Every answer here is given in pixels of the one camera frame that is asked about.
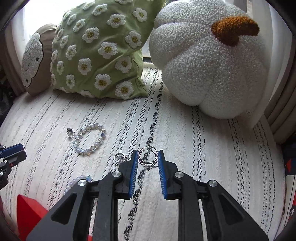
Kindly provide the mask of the red plastic tray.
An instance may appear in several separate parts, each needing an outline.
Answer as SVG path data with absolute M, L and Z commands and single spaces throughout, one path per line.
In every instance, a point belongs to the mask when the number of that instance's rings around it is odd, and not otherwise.
M 69 222 L 73 205 L 77 195 L 71 194 L 52 215 L 52 220 L 66 225 Z M 48 213 L 39 202 L 35 199 L 18 195 L 16 205 L 16 216 L 18 223 L 18 231 L 21 240 L 27 240 L 29 233 Z

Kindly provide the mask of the astronaut print pillow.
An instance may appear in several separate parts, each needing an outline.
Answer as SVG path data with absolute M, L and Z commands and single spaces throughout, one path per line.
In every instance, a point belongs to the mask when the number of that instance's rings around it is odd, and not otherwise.
M 292 150 L 285 162 L 286 196 L 284 226 L 295 216 L 295 149 Z

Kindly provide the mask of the beige sheep round pillow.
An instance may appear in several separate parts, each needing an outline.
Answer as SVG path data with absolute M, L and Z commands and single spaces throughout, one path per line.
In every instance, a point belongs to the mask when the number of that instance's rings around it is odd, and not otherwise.
M 27 93 L 37 96 L 51 85 L 52 42 L 57 26 L 39 28 L 26 44 L 21 65 L 21 80 Z

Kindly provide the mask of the beige window curtain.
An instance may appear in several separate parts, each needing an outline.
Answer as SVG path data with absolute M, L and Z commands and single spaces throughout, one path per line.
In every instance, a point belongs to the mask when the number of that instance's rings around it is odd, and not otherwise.
M 266 117 L 275 142 L 282 144 L 295 132 L 295 34 L 269 1 L 252 1 L 252 16 L 264 40 L 268 80 L 249 125 Z

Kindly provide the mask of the green daisy pillow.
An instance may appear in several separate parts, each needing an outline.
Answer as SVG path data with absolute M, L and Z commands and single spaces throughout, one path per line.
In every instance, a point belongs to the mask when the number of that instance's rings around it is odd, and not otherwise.
M 87 1 L 68 10 L 52 43 L 54 89 L 91 98 L 146 97 L 142 47 L 164 1 Z

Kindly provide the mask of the white pumpkin plush pillow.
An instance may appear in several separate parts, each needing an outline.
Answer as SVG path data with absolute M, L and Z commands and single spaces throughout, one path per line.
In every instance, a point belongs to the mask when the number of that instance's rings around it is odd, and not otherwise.
M 169 92 L 214 118 L 234 118 L 263 96 L 268 61 L 258 24 L 224 1 L 174 1 L 154 20 L 151 59 Z

